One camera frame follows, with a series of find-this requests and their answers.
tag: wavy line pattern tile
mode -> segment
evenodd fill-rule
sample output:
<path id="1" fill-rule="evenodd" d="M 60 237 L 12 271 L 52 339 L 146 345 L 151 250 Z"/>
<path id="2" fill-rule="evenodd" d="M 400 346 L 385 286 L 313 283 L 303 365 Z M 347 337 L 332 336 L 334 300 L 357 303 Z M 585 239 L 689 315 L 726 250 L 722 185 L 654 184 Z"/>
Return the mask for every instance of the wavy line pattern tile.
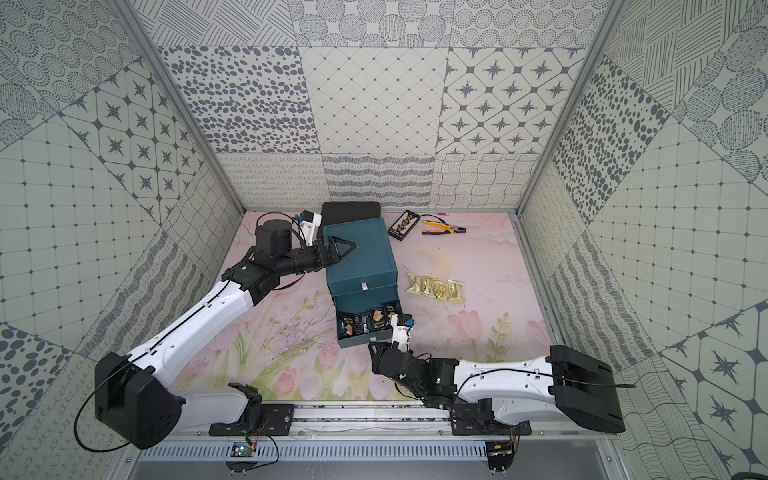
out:
<path id="1" fill-rule="evenodd" d="M 17 427 L 37 408 L 45 390 L 56 380 L 71 351 L 46 340 L 0 324 L 0 353 L 3 363 L 0 416 L 0 458 Z"/>
<path id="2" fill-rule="evenodd" d="M 203 158 L 141 59 L 60 113 L 88 149 L 158 223 L 163 223 Z"/>
<path id="3" fill-rule="evenodd" d="M 625 71 L 603 57 L 552 158 L 585 223 L 600 211 L 668 117 Z"/>
<path id="4" fill-rule="evenodd" d="M 715 448 L 658 356 L 614 379 L 640 386 L 617 390 L 627 424 L 618 436 L 635 478 L 727 478 Z"/>
<path id="5" fill-rule="evenodd" d="M 217 153 L 319 152 L 295 48 L 163 47 L 160 52 Z"/>
<path id="6" fill-rule="evenodd" d="M 434 153 L 445 49 L 300 51 L 322 153 Z"/>
<path id="7" fill-rule="evenodd" d="M 728 471 L 768 472 L 768 301 L 763 300 L 661 351 Z"/>
<path id="8" fill-rule="evenodd" d="M 298 45 L 447 47 L 454 0 L 288 0 Z"/>
<path id="9" fill-rule="evenodd" d="M 609 0 L 457 0 L 451 46 L 588 47 Z"/>
<path id="10" fill-rule="evenodd" d="M 72 436 L 72 422 L 80 405 L 91 393 L 96 362 L 77 354 L 62 366 L 16 435 L 0 452 L 3 478 L 102 478 L 110 455 L 81 449 Z M 124 439 L 99 422 L 89 402 L 78 420 L 78 431 L 86 445 L 110 448 Z"/>
<path id="11" fill-rule="evenodd" d="M 522 222 L 541 274 L 548 279 L 585 226 L 551 162 L 541 171 L 532 195 Z"/>
<path id="12" fill-rule="evenodd" d="M 585 54 L 580 48 L 450 48 L 438 153 L 540 154 Z"/>
<path id="13" fill-rule="evenodd" d="M 77 353 L 100 359 L 108 352 L 125 353 L 140 345 L 202 298 L 212 279 L 168 233 L 159 231 Z"/>
<path id="14" fill-rule="evenodd" d="M 671 118 L 589 230 L 668 347 L 768 296 L 768 197 Z"/>
<path id="15" fill-rule="evenodd" d="M 249 210 L 320 209 L 331 200 L 319 154 L 220 155 L 219 162 Z"/>
<path id="16" fill-rule="evenodd" d="M 433 156 L 323 155 L 333 201 L 376 201 L 382 207 L 427 207 Z"/>
<path id="17" fill-rule="evenodd" d="M 749 182 L 768 195 L 768 9 L 759 2 L 750 17 L 714 54 L 685 100 L 680 122 Z"/>
<path id="18" fill-rule="evenodd" d="M 616 370 L 655 354 L 588 231 L 581 234 L 548 285 L 569 346 Z"/>
<path id="19" fill-rule="evenodd" d="M 158 229 L 52 117 L 0 152 L 3 320 L 74 348 Z"/>
<path id="20" fill-rule="evenodd" d="M 133 0 L 155 45 L 295 45 L 287 0 Z"/>
<path id="21" fill-rule="evenodd" d="M 606 55 L 672 110 L 754 0 L 633 0 Z"/>
<path id="22" fill-rule="evenodd" d="M 2 53 L 56 111 L 139 56 L 105 0 L 0 8 Z"/>
<path id="23" fill-rule="evenodd" d="M 435 155 L 429 207 L 511 210 L 536 168 L 538 155 Z"/>

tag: floor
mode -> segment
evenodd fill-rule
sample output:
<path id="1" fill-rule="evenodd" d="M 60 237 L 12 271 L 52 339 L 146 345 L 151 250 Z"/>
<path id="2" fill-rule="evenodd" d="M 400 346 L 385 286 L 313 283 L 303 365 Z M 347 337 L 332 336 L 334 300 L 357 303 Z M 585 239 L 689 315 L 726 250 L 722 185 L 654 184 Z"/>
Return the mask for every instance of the floor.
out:
<path id="1" fill-rule="evenodd" d="M 223 269 L 254 245 L 248 212 Z M 385 223 L 398 214 L 383 214 Z M 548 353 L 547 327 L 507 214 L 450 214 L 467 233 L 423 236 L 417 226 L 402 242 L 390 238 L 399 271 L 402 308 L 416 321 L 416 354 L 479 362 L 529 359 Z M 464 282 L 465 303 L 406 293 L 408 272 Z M 283 284 L 295 280 L 283 279 Z M 232 322 L 187 365 L 175 386 L 215 389 L 228 382 L 258 387 L 265 399 L 405 400 L 392 381 L 370 370 L 366 346 L 340 349 L 324 273 L 271 293 Z"/>

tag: black robot arm segment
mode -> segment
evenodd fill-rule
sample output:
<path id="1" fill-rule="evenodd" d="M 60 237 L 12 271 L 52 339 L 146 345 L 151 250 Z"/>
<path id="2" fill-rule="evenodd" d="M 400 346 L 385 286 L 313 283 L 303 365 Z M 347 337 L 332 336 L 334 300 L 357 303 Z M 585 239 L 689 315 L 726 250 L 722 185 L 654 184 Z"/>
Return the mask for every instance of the black robot arm segment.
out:
<path id="1" fill-rule="evenodd" d="M 318 241 L 307 246 L 299 237 L 301 247 L 291 249 L 294 234 L 299 237 L 287 220 L 268 220 L 259 225 L 257 244 L 248 249 L 240 262 L 228 268 L 221 279 L 240 284 L 256 305 L 280 285 L 280 277 L 316 272 L 340 262 L 356 248 L 354 242 L 337 237 L 327 237 L 325 243 Z"/>

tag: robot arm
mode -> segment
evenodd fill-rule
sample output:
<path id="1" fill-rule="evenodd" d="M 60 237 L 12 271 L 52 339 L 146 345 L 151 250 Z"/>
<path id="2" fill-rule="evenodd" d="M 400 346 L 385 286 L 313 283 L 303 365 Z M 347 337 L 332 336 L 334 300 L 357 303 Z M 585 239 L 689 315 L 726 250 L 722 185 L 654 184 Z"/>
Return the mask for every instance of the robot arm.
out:
<path id="1" fill-rule="evenodd" d="M 256 229 L 257 245 L 221 281 L 162 332 L 127 355 L 108 353 L 95 369 L 96 418 L 140 449 L 175 429 L 258 422 L 260 396 L 249 386 L 182 396 L 172 387 L 181 370 L 225 326 L 280 285 L 280 277 L 316 272 L 343 260 L 356 245 L 335 237 L 313 241 L 320 215 L 302 212 L 299 235 L 286 220 Z M 292 235 L 301 244 L 291 248 Z"/>
<path id="2" fill-rule="evenodd" d="M 606 363 L 562 345 L 523 362 L 420 359 L 408 348 L 412 326 L 410 315 L 393 316 L 392 343 L 369 344 L 373 372 L 405 386 L 427 407 L 451 410 L 454 421 L 457 412 L 472 410 L 472 433 L 504 434 L 526 420 L 566 418 L 598 432 L 625 430 Z"/>

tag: star pattern tile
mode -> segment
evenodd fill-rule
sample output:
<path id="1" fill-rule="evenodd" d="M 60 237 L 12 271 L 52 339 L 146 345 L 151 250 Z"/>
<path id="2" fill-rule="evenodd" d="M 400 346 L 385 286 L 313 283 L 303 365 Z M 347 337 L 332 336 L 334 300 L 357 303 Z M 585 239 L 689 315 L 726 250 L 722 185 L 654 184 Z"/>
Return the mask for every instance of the star pattern tile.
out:
<path id="1" fill-rule="evenodd" d="M 583 48 L 450 48 L 437 152 L 540 154 Z"/>

